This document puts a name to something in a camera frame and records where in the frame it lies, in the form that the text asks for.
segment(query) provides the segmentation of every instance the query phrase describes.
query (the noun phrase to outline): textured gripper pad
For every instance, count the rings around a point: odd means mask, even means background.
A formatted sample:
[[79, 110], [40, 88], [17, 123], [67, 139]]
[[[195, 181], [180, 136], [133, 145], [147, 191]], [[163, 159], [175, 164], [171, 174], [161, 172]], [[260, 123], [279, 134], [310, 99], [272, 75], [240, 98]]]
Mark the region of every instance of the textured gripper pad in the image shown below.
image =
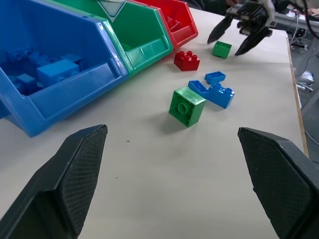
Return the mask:
[[294, 227], [308, 216], [312, 188], [274, 142], [245, 130], [238, 136], [254, 191], [271, 224], [279, 238], [292, 238]]
[[59, 197], [75, 235], [82, 231], [94, 195], [105, 137], [104, 127], [83, 140], [59, 185]]

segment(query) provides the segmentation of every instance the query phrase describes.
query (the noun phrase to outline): red storage bin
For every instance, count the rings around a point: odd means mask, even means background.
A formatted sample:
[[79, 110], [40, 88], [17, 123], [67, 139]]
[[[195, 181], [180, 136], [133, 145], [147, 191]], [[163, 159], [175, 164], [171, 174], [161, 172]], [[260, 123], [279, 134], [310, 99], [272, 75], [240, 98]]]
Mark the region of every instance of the red storage bin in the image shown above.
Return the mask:
[[134, 0], [159, 7], [174, 49], [198, 36], [198, 30], [187, 3], [179, 0]]

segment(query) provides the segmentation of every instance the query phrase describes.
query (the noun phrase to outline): white table surface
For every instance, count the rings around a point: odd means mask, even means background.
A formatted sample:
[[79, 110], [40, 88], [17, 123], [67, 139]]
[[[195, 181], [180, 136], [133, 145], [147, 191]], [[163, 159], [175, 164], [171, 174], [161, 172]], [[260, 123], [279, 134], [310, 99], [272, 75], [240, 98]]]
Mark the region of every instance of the white table surface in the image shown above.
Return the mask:
[[[81, 239], [277, 238], [252, 190], [237, 130], [272, 132], [303, 149], [286, 34], [275, 31], [249, 53], [223, 60], [206, 45], [222, 17], [192, 12], [199, 36], [181, 50], [198, 55], [198, 71], [179, 71], [171, 55], [31, 139], [0, 120], [0, 217], [68, 135], [105, 123]], [[221, 40], [233, 44], [233, 55], [244, 38], [233, 23]], [[230, 107], [207, 102], [199, 122], [185, 128], [167, 113], [173, 91], [214, 71], [236, 93]]]

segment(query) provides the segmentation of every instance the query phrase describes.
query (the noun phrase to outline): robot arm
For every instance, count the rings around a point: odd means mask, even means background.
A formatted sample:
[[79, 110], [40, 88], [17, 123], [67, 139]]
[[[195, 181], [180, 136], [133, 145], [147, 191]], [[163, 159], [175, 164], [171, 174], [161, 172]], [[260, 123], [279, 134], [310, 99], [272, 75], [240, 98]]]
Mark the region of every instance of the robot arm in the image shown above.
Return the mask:
[[[238, 10], [230, 8], [225, 18], [213, 29], [207, 43], [218, 40], [230, 27], [233, 19], [239, 20], [237, 27], [240, 33], [247, 35], [247, 38], [235, 53], [236, 56], [245, 54], [259, 44], [265, 37], [272, 35], [272, 30], [268, 27], [274, 20], [276, 12], [281, 12], [289, 4], [298, 9], [304, 8], [304, 2], [311, 6], [317, 0], [248, 0]], [[312, 32], [309, 20], [308, 27]]]

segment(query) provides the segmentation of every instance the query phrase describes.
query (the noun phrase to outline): blue storage bin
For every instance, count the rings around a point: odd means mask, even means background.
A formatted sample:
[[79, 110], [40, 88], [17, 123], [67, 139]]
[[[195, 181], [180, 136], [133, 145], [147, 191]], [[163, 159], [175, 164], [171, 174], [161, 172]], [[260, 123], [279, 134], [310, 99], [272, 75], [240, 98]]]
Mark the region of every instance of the blue storage bin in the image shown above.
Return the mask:
[[1, 0], [0, 37], [0, 119], [29, 136], [128, 79], [104, 22], [89, 15]]

